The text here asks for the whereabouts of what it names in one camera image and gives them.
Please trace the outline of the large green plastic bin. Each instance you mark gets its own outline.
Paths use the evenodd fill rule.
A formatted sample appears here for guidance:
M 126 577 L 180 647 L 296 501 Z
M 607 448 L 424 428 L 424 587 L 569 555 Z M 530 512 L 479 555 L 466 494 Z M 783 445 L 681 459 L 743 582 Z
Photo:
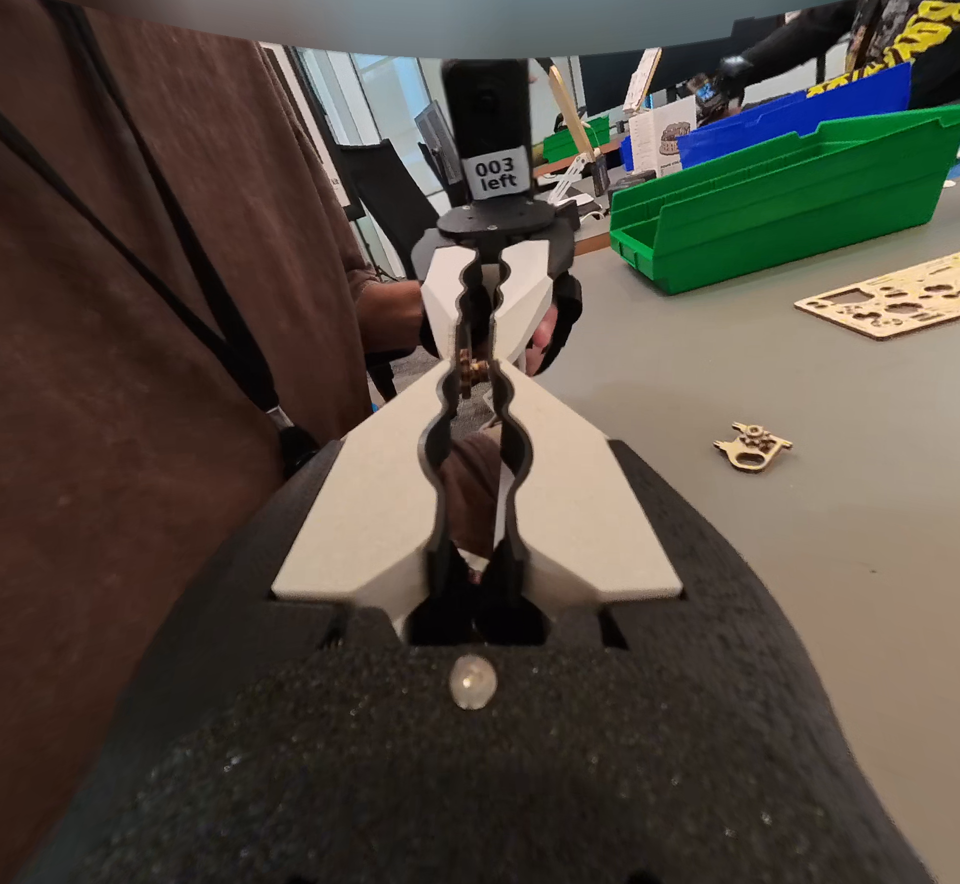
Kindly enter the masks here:
M 617 192 L 611 249 L 668 295 L 930 221 L 959 107 L 822 122 Z

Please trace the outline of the white product box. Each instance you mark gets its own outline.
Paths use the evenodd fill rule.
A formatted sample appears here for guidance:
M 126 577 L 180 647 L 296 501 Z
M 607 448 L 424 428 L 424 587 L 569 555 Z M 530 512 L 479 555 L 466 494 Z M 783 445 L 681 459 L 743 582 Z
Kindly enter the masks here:
M 694 96 L 639 110 L 629 120 L 630 171 L 653 171 L 657 177 L 680 171 L 683 164 L 678 140 L 696 130 L 697 123 Z

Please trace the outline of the person's left hand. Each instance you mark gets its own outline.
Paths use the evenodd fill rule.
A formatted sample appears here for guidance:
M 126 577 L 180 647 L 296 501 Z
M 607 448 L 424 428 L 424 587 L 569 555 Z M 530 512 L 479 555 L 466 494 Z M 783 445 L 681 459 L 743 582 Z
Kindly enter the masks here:
M 568 336 L 563 328 L 558 330 L 559 320 L 558 306 L 552 303 L 524 350 L 523 370 L 527 376 L 534 377 L 549 368 L 565 347 Z

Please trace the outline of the wooden gear plate part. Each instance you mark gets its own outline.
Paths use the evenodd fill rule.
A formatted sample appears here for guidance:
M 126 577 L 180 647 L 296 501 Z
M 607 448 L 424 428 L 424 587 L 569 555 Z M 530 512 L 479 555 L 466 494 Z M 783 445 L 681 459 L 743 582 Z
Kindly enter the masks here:
M 730 426 L 733 438 L 714 440 L 712 445 L 732 468 L 743 473 L 762 473 L 781 453 L 794 447 L 791 441 L 760 424 L 733 422 Z

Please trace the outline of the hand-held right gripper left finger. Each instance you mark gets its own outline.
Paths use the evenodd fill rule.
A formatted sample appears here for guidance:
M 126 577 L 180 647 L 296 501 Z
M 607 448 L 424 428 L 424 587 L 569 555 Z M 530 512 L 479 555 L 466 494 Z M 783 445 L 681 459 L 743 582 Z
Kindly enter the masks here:
M 441 360 L 342 440 L 273 580 L 276 598 L 376 608 L 408 635 L 408 619 L 446 578 L 439 471 L 458 387 Z

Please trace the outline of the person's brown shirt torso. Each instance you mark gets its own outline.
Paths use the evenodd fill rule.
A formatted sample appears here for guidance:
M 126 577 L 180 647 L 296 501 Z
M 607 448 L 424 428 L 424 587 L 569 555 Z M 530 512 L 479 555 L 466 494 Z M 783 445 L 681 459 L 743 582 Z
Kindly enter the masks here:
M 371 412 L 343 208 L 255 41 L 85 12 L 121 96 L 324 444 Z M 2 148 L 2 882 L 62 816 L 186 586 L 281 485 L 277 432 Z

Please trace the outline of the blue plastic bin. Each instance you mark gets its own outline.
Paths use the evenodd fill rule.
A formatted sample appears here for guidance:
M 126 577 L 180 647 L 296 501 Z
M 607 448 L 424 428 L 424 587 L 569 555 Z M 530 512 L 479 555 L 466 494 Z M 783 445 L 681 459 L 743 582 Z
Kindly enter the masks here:
M 791 133 L 806 136 L 822 122 L 905 111 L 912 74 L 909 61 L 861 76 L 838 77 L 700 127 L 678 138 L 680 166 L 687 170 Z

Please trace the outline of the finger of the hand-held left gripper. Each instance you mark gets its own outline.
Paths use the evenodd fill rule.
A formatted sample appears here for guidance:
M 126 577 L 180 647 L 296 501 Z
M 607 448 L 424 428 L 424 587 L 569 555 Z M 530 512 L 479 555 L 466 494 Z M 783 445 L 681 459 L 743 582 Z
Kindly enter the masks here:
M 482 311 L 489 310 L 490 360 L 523 368 L 524 350 L 550 305 L 550 243 L 528 240 L 505 248 L 482 269 Z
M 463 350 L 482 343 L 482 267 L 476 249 L 445 246 L 433 254 L 421 299 L 437 357 L 455 370 Z

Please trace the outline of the person's left forearm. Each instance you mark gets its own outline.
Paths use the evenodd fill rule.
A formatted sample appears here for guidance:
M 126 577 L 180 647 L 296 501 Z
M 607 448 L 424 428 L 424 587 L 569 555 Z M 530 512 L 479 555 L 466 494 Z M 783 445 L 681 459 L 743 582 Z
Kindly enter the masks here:
M 361 284 L 354 306 L 365 355 L 411 352 L 421 345 L 421 289 L 419 282 L 409 280 Z

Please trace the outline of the white folding stand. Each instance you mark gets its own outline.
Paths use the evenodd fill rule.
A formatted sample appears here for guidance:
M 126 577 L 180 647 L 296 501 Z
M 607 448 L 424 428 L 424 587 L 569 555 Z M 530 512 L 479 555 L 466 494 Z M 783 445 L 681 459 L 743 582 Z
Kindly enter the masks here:
M 593 164 L 593 157 L 577 155 L 563 172 L 549 175 L 546 184 L 538 186 L 536 198 L 555 207 L 568 203 L 581 206 L 592 202 L 593 197 L 578 188 L 582 180 L 593 175 Z

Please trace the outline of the pale wooden stick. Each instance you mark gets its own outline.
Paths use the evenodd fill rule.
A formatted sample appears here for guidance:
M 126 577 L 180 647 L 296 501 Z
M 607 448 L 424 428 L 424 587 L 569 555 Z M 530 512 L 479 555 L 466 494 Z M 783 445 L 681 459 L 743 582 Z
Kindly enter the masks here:
M 555 64 L 551 63 L 546 74 L 550 91 L 561 112 L 563 122 L 568 128 L 568 132 L 577 148 L 578 154 L 584 157 L 588 163 L 593 163 L 596 159 L 594 145 L 584 129 L 585 127 L 577 112 L 574 100 L 565 86 L 560 71 Z

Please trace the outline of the small wooden gear assembly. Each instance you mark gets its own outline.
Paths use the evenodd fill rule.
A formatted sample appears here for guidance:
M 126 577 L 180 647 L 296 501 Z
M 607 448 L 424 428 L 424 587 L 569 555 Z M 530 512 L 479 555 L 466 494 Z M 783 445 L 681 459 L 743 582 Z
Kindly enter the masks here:
M 461 323 L 457 327 L 453 364 L 458 382 L 459 396 L 468 400 L 474 386 L 489 381 L 491 338 L 489 335 L 474 337 L 472 326 Z

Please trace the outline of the black office chair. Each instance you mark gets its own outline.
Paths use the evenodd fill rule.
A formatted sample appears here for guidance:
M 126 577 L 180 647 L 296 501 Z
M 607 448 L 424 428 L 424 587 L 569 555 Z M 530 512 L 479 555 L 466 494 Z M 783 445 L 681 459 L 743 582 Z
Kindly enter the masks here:
M 389 141 L 378 145 L 337 146 L 346 181 L 368 215 L 386 234 L 408 279 L 422 281 L 413 256 L 436 228 L 439 215 Z

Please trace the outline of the computer monitor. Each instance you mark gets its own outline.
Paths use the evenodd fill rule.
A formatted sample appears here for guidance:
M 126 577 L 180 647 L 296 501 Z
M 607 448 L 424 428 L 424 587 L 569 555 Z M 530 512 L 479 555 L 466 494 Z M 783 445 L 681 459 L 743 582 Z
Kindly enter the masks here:
M 461 159 L 440 103 L 432 100 L 414 117 L 414 124 L 445 186 L 462 183 Z

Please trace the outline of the punched wooden parts sheet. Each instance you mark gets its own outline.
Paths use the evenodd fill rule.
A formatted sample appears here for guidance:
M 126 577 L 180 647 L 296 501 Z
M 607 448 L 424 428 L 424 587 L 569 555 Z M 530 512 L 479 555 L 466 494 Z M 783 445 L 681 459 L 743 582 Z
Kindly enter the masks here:
M 959 254 L 799 300 L 795 308 L 876 341 L 959 318 Z

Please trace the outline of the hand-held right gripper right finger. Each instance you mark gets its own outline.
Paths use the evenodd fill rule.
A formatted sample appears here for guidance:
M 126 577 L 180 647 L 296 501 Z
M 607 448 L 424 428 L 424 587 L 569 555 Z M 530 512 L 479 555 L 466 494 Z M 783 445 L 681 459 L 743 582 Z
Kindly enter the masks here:
M 553 622 L 570 609 L 678 599 L 681 579 L 615 443 L 514 364 L 489 372 L 501 470 L 484 619 L 534 609 Z

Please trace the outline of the small green plastic bin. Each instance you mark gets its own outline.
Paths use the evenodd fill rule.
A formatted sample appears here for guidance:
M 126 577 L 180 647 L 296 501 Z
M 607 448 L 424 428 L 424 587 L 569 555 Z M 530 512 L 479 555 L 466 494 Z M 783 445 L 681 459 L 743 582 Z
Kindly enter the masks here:
M 598 116 L 582 123 L 583 131 L 593 147 L 605 146 L 610 140 L 608 115 Z M 543 141 L 543 157 L 546 163 L 554 164 L 576 156 L 580 151 L 573 135 L 564 129 L 546 137 Z

